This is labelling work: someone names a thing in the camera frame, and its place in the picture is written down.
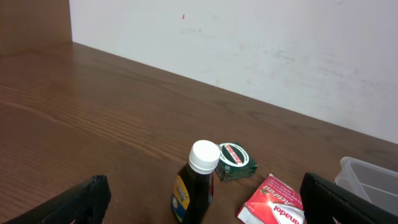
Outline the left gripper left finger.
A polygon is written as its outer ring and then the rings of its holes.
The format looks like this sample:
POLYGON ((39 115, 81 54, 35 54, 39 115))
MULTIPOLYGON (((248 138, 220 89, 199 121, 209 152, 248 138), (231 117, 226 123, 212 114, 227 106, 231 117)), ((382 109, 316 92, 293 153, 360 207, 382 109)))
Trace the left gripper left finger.
POLYGON ((6 224, 101 224, 111 201, 105 175, 94 175, 6 224))

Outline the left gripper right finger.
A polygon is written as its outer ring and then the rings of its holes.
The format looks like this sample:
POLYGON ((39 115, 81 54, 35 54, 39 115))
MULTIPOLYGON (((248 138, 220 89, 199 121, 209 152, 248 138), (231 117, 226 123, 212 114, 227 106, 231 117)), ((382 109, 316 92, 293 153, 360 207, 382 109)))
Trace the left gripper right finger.
POLYGON ((300 187, 307 224, 397 224, 397 216, 316 173, 307 172, 300 187))

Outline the red Panadol box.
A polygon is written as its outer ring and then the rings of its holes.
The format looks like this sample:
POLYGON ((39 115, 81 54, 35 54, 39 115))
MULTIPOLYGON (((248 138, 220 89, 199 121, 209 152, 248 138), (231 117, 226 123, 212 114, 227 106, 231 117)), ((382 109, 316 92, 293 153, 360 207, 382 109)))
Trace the red Panadol box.
POLYGON ((303 224, 305 221, 300 194, 272 174, 243 204, 237 218, 245 224, 303 224))

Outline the green Zam-Buk box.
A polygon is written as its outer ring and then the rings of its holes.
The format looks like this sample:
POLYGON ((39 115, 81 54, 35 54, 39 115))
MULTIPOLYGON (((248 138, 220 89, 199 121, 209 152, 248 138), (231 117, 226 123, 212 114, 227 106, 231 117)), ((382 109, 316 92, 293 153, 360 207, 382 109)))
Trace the green Zam-Buk box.
POLYGON ((215 169, 222 182, 248 178, 257 170, 257 162, 238 142, 225 142, 218 145, 220 159, 215 169))

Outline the clear plastic container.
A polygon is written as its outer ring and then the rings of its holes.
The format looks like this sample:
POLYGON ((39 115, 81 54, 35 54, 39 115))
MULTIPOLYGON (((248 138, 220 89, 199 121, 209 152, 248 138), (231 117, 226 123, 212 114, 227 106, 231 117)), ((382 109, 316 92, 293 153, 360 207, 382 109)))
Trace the clear plastic container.
POLYGON ((340 166, 336 185, 397 215, 397 172, 353 157, 342 158, 340 166))

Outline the dark bottle white cap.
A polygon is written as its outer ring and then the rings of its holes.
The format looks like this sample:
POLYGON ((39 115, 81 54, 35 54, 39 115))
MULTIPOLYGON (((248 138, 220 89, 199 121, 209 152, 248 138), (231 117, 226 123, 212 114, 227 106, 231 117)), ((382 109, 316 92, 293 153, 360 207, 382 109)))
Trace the dark bottle white cap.
POLYGON ((175 179, 171 209, 178 223, 201 223, 213 201, 213 172, 220 159, 217 144, 208 140, 196 141, 188 162, 175 179))

